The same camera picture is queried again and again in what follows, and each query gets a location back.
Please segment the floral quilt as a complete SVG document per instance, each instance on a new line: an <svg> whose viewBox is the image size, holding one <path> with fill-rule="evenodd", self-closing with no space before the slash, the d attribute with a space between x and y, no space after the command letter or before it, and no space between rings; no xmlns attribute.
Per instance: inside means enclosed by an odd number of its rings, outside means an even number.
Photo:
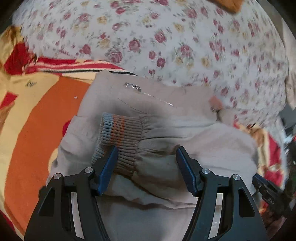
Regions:
<svg viewBox="0 0 296 241"><path fill-rule="evenodd" d="M24 1L12 23L40 56L209 86L244 124L267 125L285 106L285 47L257 1L236 14L211 1Z"/></svg>

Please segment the red orange cream blanket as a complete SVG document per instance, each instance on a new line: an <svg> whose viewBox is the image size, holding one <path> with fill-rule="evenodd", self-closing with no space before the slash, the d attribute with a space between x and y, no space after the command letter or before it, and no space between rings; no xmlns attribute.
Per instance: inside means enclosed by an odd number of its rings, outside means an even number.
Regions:
<svg viewBox="0 0 296 241"><path fill-rule="evenodd" d="M23 237L58 145L93 74L21 74L29 54L18 27L1 35L1 213Z"/></svg>

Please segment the beige zip jacket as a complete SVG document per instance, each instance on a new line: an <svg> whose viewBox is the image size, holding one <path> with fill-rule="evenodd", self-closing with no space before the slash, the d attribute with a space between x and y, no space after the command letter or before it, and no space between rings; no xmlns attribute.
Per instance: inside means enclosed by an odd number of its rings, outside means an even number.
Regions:
<svg viewBox="0 0 296 241"><path fill-rule="evenodd" d="M209 87L172 87L99 72L58 147L51 173L79 173L118 147L107 192L97 204L111 240L181 240L197 199L176 162L183 146L216 175L238 174L251 193L257 146L212 111Z"/></svg>

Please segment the orange checkered pillow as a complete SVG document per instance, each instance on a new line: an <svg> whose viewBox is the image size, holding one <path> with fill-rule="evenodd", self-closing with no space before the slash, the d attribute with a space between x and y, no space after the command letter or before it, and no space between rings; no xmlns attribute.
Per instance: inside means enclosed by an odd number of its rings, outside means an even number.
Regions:
<svg viewBox="0 0 296 241"><path fill-rule="evenodd" d="M241 10L244 0L211 0L211 2L230 13L238 13Z"/></svg>

